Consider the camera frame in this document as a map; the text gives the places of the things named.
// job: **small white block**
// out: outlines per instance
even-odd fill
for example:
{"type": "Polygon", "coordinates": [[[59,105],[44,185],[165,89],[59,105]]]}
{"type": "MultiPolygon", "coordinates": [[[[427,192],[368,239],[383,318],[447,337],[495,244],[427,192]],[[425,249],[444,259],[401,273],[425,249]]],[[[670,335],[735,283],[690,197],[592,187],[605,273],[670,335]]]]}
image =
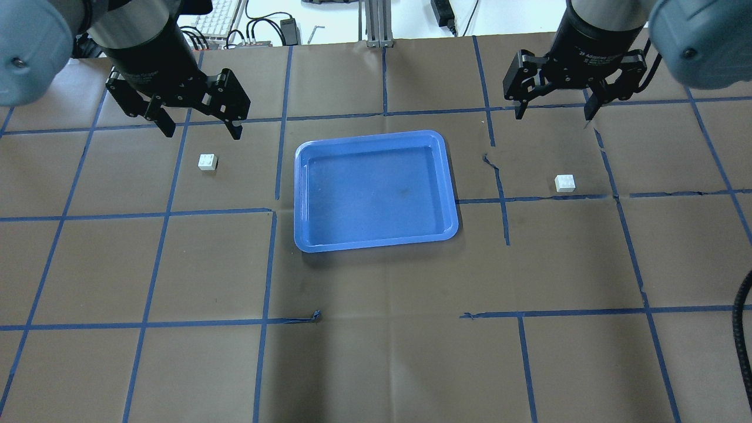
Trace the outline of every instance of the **small white block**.
{"type": "Polygon", "coordinates": [[[557,193],[571,193],[577,188],[574,175],[557,175],[553,182],[556,184],[557,193]]]}
{"type": "Polygon", "coordinates": [[[200,155],[199,156],[199,169],[217,170],[217,159],[219,159],[219,157],[216,154],[200,155]]]}

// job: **coiled black cable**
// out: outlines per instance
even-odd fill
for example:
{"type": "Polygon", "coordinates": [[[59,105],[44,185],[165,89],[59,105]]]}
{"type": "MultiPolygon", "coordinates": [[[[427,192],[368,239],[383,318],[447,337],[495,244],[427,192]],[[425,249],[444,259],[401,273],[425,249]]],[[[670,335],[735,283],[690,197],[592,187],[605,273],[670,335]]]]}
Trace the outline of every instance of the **coiled black cable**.
{"type": "Polygon", "coordinates": [[[739,359],[741,379],[744,381],[747,401],[750,404],[750,410],[752,410],[752,370],[750,369],[750,358],[747,355],[747,343],[744,341],[744,324],[741,320],[744,303],[747,301],[747,294],[749,294],[750,288],[752,288],[752,271],[744,278],[739,291],[736,293],[734,306],[731,311],[731,325],[734,330],[734,344],[736,345],[736,356],[739,359]]]}

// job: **blue plastic bin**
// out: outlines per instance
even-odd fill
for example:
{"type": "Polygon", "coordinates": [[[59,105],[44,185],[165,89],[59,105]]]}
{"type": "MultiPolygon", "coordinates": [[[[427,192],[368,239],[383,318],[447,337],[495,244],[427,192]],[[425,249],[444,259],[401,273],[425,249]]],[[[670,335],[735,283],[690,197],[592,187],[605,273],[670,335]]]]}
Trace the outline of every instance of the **blue plastic bin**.
{"type": "Polygon", "coordinates": [[[458,227],[435,131],[323,139],[295,152],[295,243],[305,252],[444,241],[458,227]]]}

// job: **bolt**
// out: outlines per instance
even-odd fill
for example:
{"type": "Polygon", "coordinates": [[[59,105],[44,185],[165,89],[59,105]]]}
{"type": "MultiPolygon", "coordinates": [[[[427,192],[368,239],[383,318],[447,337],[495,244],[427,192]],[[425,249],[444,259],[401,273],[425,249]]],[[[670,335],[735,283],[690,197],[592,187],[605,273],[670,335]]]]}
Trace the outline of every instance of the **bolt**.
{"type": "Polygon", "coordinates": [[[685,58],[685,59],[692,59],[692,58],[693,58],[694,56],[697,56],[697,50],[695,50],[695,49],[693,49],[693,48],[691,48],[691,47],[690,47],[690,48],[686,49],[686,50],[685,50],[685,51],[684,51],[684,52],[683,52],[683,53],[681,54],[681,56],[682,56],[683,58],[685,58]]]}

